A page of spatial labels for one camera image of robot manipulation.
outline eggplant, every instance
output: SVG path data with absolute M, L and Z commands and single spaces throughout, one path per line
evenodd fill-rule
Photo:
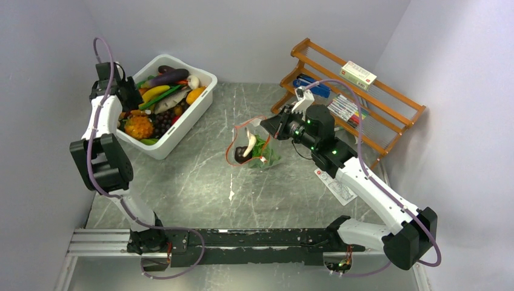
M 141 85 L 141 88 L 154 88 L 160 85 L 173 84 L 180 80 L 186 79 L 188 76 L 189 71 L 186 69 L 172 70 L 146 81 L 143 85 Z
M 157 68 L 157 71 L 161 74 L 164 74 L 164 73 L 167 73 L 167 72 L 171 72 L 173 71 L 174 68 L 170 67 L 169 65 L 160 65 L 158 68 Z

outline banana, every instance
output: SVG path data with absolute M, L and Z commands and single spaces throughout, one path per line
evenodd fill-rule
M 170 90 L 170 86 L 161 85 L 161 86 L 157 86 L 157 87 L 154 87 L 154 88 L 146 91 L 142 96 L 143 101 L 144 101 L 143 104 L 151 101 L 153 98 L 159 96 L 160 94 L 163 94 L 164 92 L 166 92 L 168 90 Z

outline gray marble floor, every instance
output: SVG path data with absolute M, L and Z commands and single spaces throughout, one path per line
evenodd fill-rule
M 165 226 L 325 227 L 339 215 L 381 223 L 360 198 L 340 205 L 315 176 L 314 163 L 300 158 L 288 141 L 279 143 L 284 162 L 267 170 L 227 164 L 225 150 L 232 140 L 233 126 L 257 115 L 271 116 L 271 106 L 283 94 L 284 89 L 274 84 L 218 84 L 212 106 L 162 161 L 121 142 L 135 171 L 131 191 L 140 193 Z M 355 143 L 344 131 L 338 135 Z M 364 148 L 364 158 L 370 164 L 375 154 Z M 298 150 L 308 155 L 307 149 Z M 112 202 L 95 197 L 87 228 L 128 227 Z

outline sticker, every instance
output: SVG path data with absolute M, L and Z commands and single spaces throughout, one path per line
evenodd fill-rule
M 329 174 L 326 172 L 323 172 L 320 169 L 316 169 L 314 173 L 323 182 L 323 184 L 329 188 L 329 190 L 336 197 L 339 203 L 341 203 L 341 205 L 345 206 L 351 200 L 354 200 L 357 197 L 357 195 L 352 190 L 340 182 L 332 179 L 332 177 L 329 176 Z

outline blue object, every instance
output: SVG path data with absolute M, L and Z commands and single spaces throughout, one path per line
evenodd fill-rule
M 316 82 L 315 79 L 307 75 L 300 74 L 298 77 L 296 77 L 296 80 L 293 81 L 293 86 L 295 86 L 295 88 L 298 88 L 300 86 L 307 86 L 314 82 Z M 312 87 L 310 91 L 313 94 L 319 95 L 323 98 L 328 98 L 330 96 L 330 88 L 323 84 L 317 85 L 316 87 Z

